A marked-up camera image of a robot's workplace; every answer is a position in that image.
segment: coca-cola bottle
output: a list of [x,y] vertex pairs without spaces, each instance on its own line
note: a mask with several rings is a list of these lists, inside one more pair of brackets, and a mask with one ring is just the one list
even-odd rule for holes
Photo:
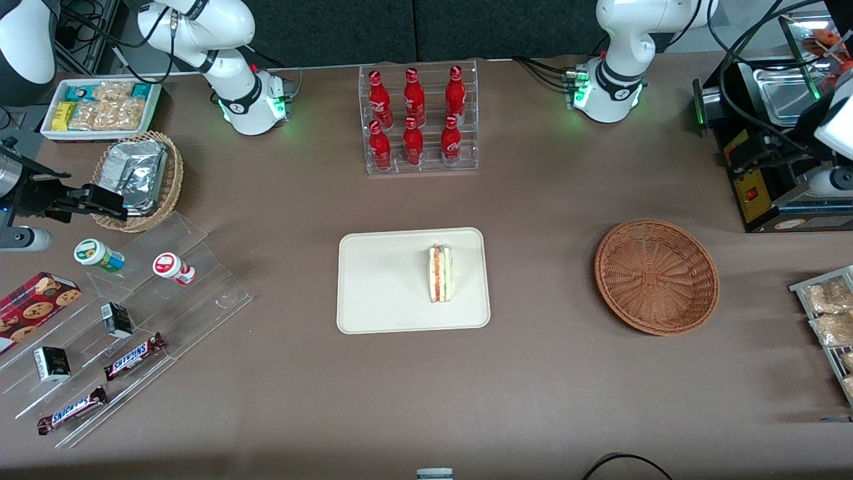
[[382,126],[377,120],[371,120],[370,124],[370,154],[373,156],[376,168],[388,170],[391,168],[391,142],[382,131]]
[[441,132],[441,162],[445,167],[455,167],[459,163],[459,147],[462,135],[456,128],[456,117],[447,115],[444,119],[444,131]]
[[414,167],[420,165],[424,153],[424,136],[418,128],[418,120],[413,115],[406,117],[403,146],[406,149],[406,161]]
[[368,73],[370,82],[370,108],[374,111],[376,118],[382,128],[388,129],[394,125],[394,114],[391,113],[391,96],[382,84],[382,75],[376,70]]
[[418,81],[418,71],[414,68],[406,68],[403,98],[406,101],[406,115],[415,117],[418,126],[424,126],[427,122],[427,97],[424,95],[424,87]]
[[444,100],[447,102],[447,115],[456,117],[456,124],[465,123],[465,84],[462,83],[462,68],[450,67],[450,83],[444,90]]

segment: snickers bar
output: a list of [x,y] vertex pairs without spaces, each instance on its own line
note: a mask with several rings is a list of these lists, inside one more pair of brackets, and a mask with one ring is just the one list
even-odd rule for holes
[[60,425],[68,420],[77,418],[84,412],[88,412],[92,408],[99,407],[101,405],[106,405],[107,403],[109,403],[107,392],[104,391],[103,387],[98,387],[86,397],[75,401],[68,407],[61,409],[59,412],[40,419],[38,421],[38,434],[47,435],[51,431],[59,428]]
[[160,333],[157,332],[153,337],[146,340],[145,343],[132,349],[127,355],[116,360],[112,365],[105,366],[104,373],[107,374],[107,381],[111,382],[125,372],[129,372],[134,366],[139,365],[145,360],[146,357],[163,347],[165,347],[165,341],[160,336]]

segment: white container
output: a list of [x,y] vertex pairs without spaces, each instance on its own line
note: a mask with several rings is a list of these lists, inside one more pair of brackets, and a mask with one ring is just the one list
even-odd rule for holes
[[[432,303],[429,249],[453,252],[453,297]],[[354,233],[340,241],[338,329],[345,334],[479,328],[489,323],[483,234],[476,228]]]
[[142,120],[139,122],[139,127],[136,130],[99,130],[99,131],[67,131],[55,132],[51,129],[51,123],[56,115],[56,107],[59,102],[65,99],[65,94],[68,87],[93,85],[102,81],[120,81],[139,83],[139,80],[134,77],[94,77],[88,79],[69,79],[62,80],[56,87],[53,100],[50,101],[48,113],[44,117],[42,127],[39,130],[45,138],[55,142],[97,142],[115,140],[118,138],[127,138],[148,131],[151,125],[151,119],[154,117],[154,110],[157,108],[157,101],[160,99],[160,91],[162,85],[151,85],[151,90],[148,92],[148,97],[145,99],[145,109],[142,111]]
[[175,254],[165,253],[157,255],[151,268],[154,273],[163,278],[170,278],[181,285],[187,285],[195,280],[195,268],[187,265]]

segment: wicker basket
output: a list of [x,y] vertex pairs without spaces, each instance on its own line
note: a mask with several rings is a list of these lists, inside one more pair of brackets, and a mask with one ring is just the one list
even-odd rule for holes
[[[93,215],[98,225],[125,233],[139,233],[150,230],[165,220],[175,209],[177,198],[181,194],[181,182],[183,181],[181,152],[177,151],[175,144],[166,135],[158,132],[145,132],[141,135],[123,138],[119,140],[119,143],[141,142],[142,140],[157,140],[164,143],[169,149],[169,157],[166,159],[165,172],[163,172],[163,181],[160,186],[160,198],[158,199],[159,206],[157,210],[148,217],[128,217],[127,221],[116,220],[104,215]],[[104,166],[104,161],[107,159],[107,152],[104,152],[104,155],[101,156],[101,161],[95,167],[95,174],[92,175],[93,184],[101,177],[101,169]]]
[[673,336],[699,328],[717,308],[714,261],[689,233],[661,220],[617,225],[595,254],[607,305],[634,328]]

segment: aluminum foil container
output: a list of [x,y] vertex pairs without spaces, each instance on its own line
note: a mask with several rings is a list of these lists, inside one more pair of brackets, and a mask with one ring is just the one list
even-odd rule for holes
[[168,156],[156,140],[118,143],[107,152],[97,183],[125,199],[128,216],[148,216],[157,209]]

